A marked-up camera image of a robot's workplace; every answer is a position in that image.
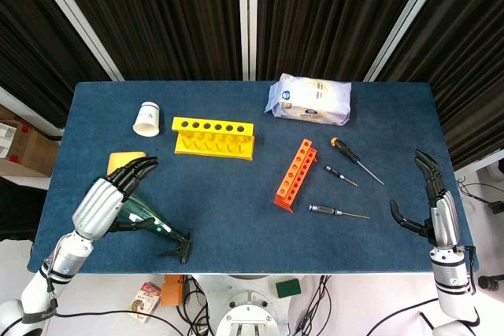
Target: orange object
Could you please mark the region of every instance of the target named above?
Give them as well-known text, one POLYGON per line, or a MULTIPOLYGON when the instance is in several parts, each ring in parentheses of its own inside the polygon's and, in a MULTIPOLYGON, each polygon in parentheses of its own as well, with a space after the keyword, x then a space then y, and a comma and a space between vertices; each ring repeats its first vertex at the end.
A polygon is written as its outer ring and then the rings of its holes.
POLYGON ((312 161, 317 161, 315 155, 317 151, 311 147, 312 141, 303 139, 294 160, 289 167, 287 174, 282 180, 280 187, 276 191, 275 205, 292 212, 291 205, 294 202, 296 194, 301 187, 303 180, 308 173, 312 161))
POLYGON ((161 287, 161 306, 174 307, 182 303, 183 275, 165 275, 161 287))

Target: screwdriver handle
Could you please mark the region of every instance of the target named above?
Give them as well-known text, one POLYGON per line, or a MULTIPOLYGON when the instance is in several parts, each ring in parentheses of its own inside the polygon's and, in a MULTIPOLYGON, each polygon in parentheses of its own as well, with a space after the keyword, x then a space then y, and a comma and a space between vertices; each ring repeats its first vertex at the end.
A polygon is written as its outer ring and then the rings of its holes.
POLYGON ((331 139, 331 145, 339 150, 340 153, 348 157, 351 161, 353 161, 355 164, 360 161, 359 157, 355 155, 352 150, 348 148, 348 146, 345 144, 344 141, 342 141, 339 138, 334 137, 331 139))
POLYGON ((323 212, 325 214, 329 214, 330 216, 341 215, 341 214, 337 214, 337 212, 339 212, 339 210, 336 210, 334 208, 329 208, 328 206, 310 205, 309 210, 311 212, 323 212))
POLYGON ((331 167, 329 165, 326 165, 324 169, 327 172, 331 172, 333 175, 336 175, 338 177, 340 177, 342 175, 340 171, 338 171, 337 169, 334 169, 333 167, 331 167))

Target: white plastic package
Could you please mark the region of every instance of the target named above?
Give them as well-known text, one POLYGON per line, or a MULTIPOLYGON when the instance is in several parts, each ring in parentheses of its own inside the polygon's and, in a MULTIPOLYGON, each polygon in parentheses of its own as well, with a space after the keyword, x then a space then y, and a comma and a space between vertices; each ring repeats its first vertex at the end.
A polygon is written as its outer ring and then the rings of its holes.
POLYGON ((343 126, 350 119, 351 89, 352 83, 282 74, 269 88, 265 113, 271 110, 275 117, 343 126))

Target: cable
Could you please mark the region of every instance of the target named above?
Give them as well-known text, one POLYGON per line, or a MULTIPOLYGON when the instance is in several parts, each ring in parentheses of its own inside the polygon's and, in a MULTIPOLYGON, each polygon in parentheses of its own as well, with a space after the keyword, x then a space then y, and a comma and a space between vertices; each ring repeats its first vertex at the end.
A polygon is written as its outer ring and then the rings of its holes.
POLYGON ((426 305, 427 303, 436 302, 438 300, 439 300, 439 298, 432 298, 432 299, 429 299, 428 301, 423 301, 421 303, 417 303, 416 305, 409 306, 409 307, 406 307, 406 308, 402 308, 402 309, 400 309, 400 310, 398 310, 396 312, 392 312, 389 316, 385 316, 381 321, 379 321, 377 324, 375 324, 374 327, 371 328, 371 330, 366 334, 366 336, 369 336, 381 323, 383 323, 386 320, 389 320, 392 316, 396 316, 397 314, 399 314, 401 312, 408 311, 408 310, 411 310, 412 308, 416 308, 416 307, 420 307, 420 306, 426 305))
POLYGON ((19 318, 18 320, 14 320, 5 330, 3 330, 2 334, 0 336, 5 336, 7 332, 11 330, 12 327, 14 327, 16 324, 18 324, 23 318, 19 318))
POLYGON ((467 324, 465 324, 464 322, 461 322, 460 320, 459 320, 458 322, 459 322, 460 324, 462 324, 465 328, 467 328, 467 329, 469 330, 469 332, 471 332, 471 334, 472 334, 473 336, 476 336, 476 334, 474 333, 473 329, 472 329, 470 326, 468 326, 468 325, 467 325, 467 324))
POLYGON ((474 259, 476 257, 476 247, 475 246, 464 246, 464 249, 469 252, 469 279, 471 281, 472 293, 476 294, 476 285, 474 284, 474 259))
POLYGON ((431 330, 434 330, 434 326, 432 325, 431 321, 429 319, 427 319, 427 316, 425 316, 425 314, 420 311, 420 314, 419 314, 422 319, 427 323, 428 327, 431 329, 431 330))
POLYGON ((320 336, 321 333, 326 328, 329 319, 331 318, 331 312, 332 312, 332 299, 331 295, 329 294, 329 290, 327 288, 327 282, 330 278, 331 278, 330 275, 322 275, 320 277, 317 290, 315 290, 315 293, 313 294, 313 297, 308 304, 305 315, 298 321, 294 335, 298 334, 299 332, 301 332, 301 336, 310 335, 310 333, 313 330, 313 320, 315 319, 315 315, 317 314, 318 308, 322 300, 327 294, 329 299, 329 313, 324 323, 324 326, 318 332, 317 336, 320 336))
POLYGON ((56 312, 56 308, 57 308, 57 299, 54 294, 54 285, 53 285, 52 278, 51 278, 51 273, 54 268, 54 262, 56 261, 57 255, 60 252, 60 248, 61 248, 61 244, 62 244, 63 240, 65 240, 66 238, 68 238, 71 235, 72 235, 72 233, 68 233, 68 234, 61 236, 61 238, 57 241, 56 246, 54 247, 54 251, 52 253, 52 257, 51 257, 50 261, 47 262, 47 259, 46 259, 46 264, 47 264, 46 285, 47 285, 47 296, 49 297, 49 303, 50 303, 50 307, 46 310, 46 312, 48 312, 48 313, 56 312))
POLYGON ((113 310, 113 311, 104 311, 104 312, 77 312, 75 314, 58 314, 58 313, 56 313, 56 314, 54 314, 54 316, 56 316, 57 318, 76 318, 78 316, 101 316, 101 315, 121 314, 121 313, 139 314, 139 315, 145 315, 145 316, 149 316, 151 318, 155 318, 157 320, 162 321, 163 323, 168 324, 171 328, 173 328, 173 330, 176 331, 177 334, 179 334, 180 336, 183 336, 183 333, 180 332, 180 330, 177 327, 175 327, 173 324, 171 324, 168 320, 163 319, 163 318, 161 318, 159 316, 155 316, 155 315, 152 315, 152 314, 146 314, 144 312, 139 312, 139 311, 113 310))
POLYGON ((203 292, 202 288, 198 284, 198 282, 194 278, 189 278, 186 279, 186 282, 193 282, 195 285, 195 289, 189 291, 187 293, 182 301, 182 304, 176 307, 176 310, 180 316, 180 318, 187 324, 189 324, 189 330, 187 332, 187 336, 193 332, 194 336, 203 336, 207 334, 211 334, 212 336, 215 336, 215 334, 212 331, 212 328, 210 327, 210 320, 209 320, 209 313, 208 313, 208 304, 205 303, 202 308, 199 310, 198 314, 191 319, 190 316, 187 313, 187 301, 189 300, 189 297, 193 294, 196 294, 198 298, 198 302, 201 304, 199 300, 198 294, 201 294, 205 296, 205 293, 203 292))
POLYGON ((320 330, 320 332, 317 334, 317 336, 320 336, 322 334, 322 332, 324 331, 324 329, 326 328, 326 326, 328 325, 329 323, 329 319, 331 319, 331 311, 332 311, 332 300, 331 300, 331 294, 329 294, 329 290, 327 289, 327 287, 324 286, 324 290, 325 292, 327 293, 328 295, 328 298, 329 298, 329 313, 328 313, 328 317, 327 319, 325 320, 325 323, 324 323, 324 326, 322 327, 322 329, 320 330))
POLYGON ((496 190, 500 190, 501 192, 504 193, 504 189, 498 188, 495 185, 490 185, 490 184, 485 184, 485 183, 470 183, 470 184, 464 184, 464 186, 471 186, 471 185, 481 185, 481 186, 489 186, 490 188, 494 188, 496 190))
POLYGON ((481 201, 481 202, 483 202, 484 204, 487 204, 487 205, 491 204, 491 202, 488 201, 488 200, 485 200, 484 198, 475 196, 474 194, 470 193, 469 189, 467 189, 467 186, 472 186, 472 185, 489 186, 490 188, 499 190, 499 191, 501 191, 501 192, 504 193, 504 190, 502 190, 502 189, 500 189, 500 188, 498 188, 496 186, 490 185, 490 184, 484 184, 484 183, 464 184, 464 182, 465 182, 465 176, 464 176, 463 179, 460 178, 460 179, 457 180, 458 188, 460 189, 461 193, 464 194, 464 195, 466 195, 466 196, 468 196, 468 197, 471 197, 471 198, 474 198, 474 199, 476 199, 478 201, 481 201))

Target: table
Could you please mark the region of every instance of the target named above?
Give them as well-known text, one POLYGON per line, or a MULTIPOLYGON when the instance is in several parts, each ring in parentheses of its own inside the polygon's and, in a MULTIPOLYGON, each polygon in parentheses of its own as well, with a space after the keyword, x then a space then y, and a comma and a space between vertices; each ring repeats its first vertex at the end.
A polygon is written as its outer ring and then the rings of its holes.
POLYGON ((187 264, 158 253, 175 243, 148 231, 108 234, 94 243, 82 271, 94 273, 309 274, 431 271, 430 245, 391 217, 428 217, 424 180, 414 163, 419 148, 440 164, 454 195, 462 241, 470 242, 453 168, 427 83, 353 83, 350 121, 343 127, 277 119, 263 113, 272 82, 87 82, 76 87, 69 120, 28 268, 39 268, 57 240, 73 230, 72 214, 91 181, 104 175, 115 151, 145 151, 159 166, 137 193, 182 231, 193 234, 187 264), (132 130, 144 101, 161 107, 161 133, 132 130), (252 161, 175 155, 174 116, 254 123, 252 161), (329 145, 347 142, 381 186, 329 145), (290 214, 272 203, 297 148, 313 141, 312 166, 290 214), (327 172, 330 164, 359 184, 327 172), (312 213, 333 205, 371 220, 312 213))

